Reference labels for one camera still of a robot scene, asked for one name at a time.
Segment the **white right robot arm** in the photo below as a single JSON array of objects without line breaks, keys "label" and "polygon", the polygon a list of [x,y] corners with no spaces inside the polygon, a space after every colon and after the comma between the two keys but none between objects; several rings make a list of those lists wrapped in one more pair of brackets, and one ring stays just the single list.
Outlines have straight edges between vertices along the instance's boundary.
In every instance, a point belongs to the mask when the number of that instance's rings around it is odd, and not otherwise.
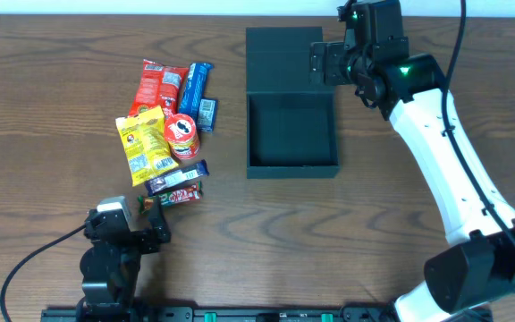
[{"label": "white right robot arm", "polygon": [[452,69],[412,55],[396,0],[350,0],[337,10],[345,35],[310,48],[310,79],[351,85],[416,159],[440,211],[448,249],[395,299],[383,321],[486,321],[485,305],[515,294],[515,209],[495,187],[458,117]]}]

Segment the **yellow snack bag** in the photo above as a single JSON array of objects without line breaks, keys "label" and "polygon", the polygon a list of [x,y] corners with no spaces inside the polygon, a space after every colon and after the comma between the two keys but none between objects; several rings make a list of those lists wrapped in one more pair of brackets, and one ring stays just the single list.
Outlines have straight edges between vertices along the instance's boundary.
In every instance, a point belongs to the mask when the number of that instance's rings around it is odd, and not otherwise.
[{"label": "yellow snack bag", "polygon": [[165,114],[160,106],[136,116],[115,119],[131,171],[132,186],[138,186],[178,167],[165,140]]}]

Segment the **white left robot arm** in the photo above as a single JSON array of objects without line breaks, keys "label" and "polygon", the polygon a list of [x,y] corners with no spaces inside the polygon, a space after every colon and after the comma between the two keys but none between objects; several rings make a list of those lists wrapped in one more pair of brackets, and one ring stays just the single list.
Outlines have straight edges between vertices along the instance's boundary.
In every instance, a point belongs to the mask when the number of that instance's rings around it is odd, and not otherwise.
[{"label": "white left robot arm", "polygon": [[140,321],[143,308],[134,300],[141,257],[159,251],[172,234],[161,207],[143,212],[150,227],[132,231],[121,209],[89,211],[84,235],[92,247],[80,261],[84,298],[77,321]]}]

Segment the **red Pringles can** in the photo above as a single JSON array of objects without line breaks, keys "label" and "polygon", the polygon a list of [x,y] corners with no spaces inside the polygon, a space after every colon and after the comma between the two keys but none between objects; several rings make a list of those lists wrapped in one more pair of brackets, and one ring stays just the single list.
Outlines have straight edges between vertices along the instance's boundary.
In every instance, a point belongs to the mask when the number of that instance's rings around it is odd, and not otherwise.
[{"label": "red Pringles can", "polygon": [[182,160],[196,157],[200,150],[198,130],[187,114],[173,114],[165,120],[165,140],[173,153]]}]

